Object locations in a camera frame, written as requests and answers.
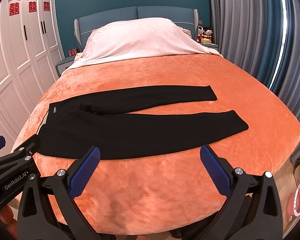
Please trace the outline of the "red wedding dolls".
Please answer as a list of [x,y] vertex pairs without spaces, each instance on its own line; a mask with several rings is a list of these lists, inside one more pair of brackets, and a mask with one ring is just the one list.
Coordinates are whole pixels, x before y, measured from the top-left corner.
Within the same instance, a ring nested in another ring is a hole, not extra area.
[[212,29],[209,27],[198,26],[197,42],[201,44],[210,44],[212,40]]

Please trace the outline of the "red box on nightstand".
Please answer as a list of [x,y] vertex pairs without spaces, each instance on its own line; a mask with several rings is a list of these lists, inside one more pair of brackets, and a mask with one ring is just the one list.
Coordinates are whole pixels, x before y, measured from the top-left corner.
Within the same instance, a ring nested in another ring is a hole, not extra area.
[[69,56],[75,56],[78,53],[77,48],[68,51]]

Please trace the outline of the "black pants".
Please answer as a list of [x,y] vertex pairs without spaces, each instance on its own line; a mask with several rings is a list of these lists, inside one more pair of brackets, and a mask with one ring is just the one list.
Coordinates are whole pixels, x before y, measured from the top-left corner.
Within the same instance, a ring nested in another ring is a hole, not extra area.
[[53,102],[38,132],[38,152],[80,159],[95,146],[104,160],[143,158],[190,150],[249,128],[233,110],[144,113],[159,106],[215,100],[210,86],[163,85],[96,92]]

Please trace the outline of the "white wardrobe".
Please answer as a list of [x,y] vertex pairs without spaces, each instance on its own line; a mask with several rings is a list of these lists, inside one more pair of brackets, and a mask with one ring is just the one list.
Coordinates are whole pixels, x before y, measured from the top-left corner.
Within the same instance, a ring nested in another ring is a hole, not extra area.
[[58,79],[64,59],[55,0],[0,2],[0,135],[10,153],[33,109]]

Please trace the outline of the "white pink pillow cover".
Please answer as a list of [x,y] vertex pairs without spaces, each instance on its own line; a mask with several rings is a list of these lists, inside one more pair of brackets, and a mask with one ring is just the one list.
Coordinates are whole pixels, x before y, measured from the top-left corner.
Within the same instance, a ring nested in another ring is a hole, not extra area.
[[168,18],[116,21],[92,31],[68,69],[166,55],[220,53],[197,43],[190,32]]

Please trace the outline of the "left grey nightstand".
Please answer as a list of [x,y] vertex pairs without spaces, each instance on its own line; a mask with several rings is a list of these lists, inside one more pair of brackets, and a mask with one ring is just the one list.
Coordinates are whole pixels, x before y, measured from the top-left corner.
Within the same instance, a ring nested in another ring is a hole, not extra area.
[[56,64],[56,71],[59,77],[61,77],[62,72],[69,68],[75,60],[75,56],[66,57],[60,63]]

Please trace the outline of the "right grey nightstand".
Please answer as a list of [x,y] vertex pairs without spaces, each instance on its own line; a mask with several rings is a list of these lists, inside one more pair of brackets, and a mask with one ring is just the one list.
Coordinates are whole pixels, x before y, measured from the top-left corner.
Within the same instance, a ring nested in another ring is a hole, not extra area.
[[217,44],[213,44],[213,43],[202,44],[202,46],[205,46],[205,47],[208,47],[208,48],[212,48],[212,49],[215,49],[215,50],[219,51],[219,45],[217,45]]

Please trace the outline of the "blue upholstered headboard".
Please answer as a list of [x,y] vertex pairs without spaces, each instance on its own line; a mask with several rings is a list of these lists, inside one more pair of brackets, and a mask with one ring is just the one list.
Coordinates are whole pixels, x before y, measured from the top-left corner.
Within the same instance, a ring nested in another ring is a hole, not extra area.
[[139,6],[107,10],[87,15],[74,20],[74,36],[78,51],[82,52],[88,37],[94,29],[116,21],[136,20],[139,18],[163,17],[173,21],[176,25],[191,32],[197,39],[199,15],[198,10],[172,6]]

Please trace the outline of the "grey nightstand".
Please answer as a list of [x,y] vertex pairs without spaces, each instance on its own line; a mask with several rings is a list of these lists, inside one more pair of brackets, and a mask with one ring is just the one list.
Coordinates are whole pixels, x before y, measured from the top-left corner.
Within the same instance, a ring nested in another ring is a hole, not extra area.
[[202,46],[205,46],[205,47],[208,47],[208,48],[212,48],[212,49],[215,49],[215,50],[219,51],[219,45],[217,45],[217,44],[213,44],[213,43],[202,44]]
[[61,77],[62,72],[69,68],[75,60],[75,56],[66,57],[60,63],[56,64],[56,71],[59,77]]

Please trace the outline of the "grey blue curtain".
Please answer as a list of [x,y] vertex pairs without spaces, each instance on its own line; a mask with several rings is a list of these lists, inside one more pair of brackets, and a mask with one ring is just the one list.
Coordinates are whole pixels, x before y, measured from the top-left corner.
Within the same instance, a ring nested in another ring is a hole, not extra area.
[[[211,0],[211,21],[221,54],[300,122],[300,0]],[[300,144],[291,161],[300,162]]]

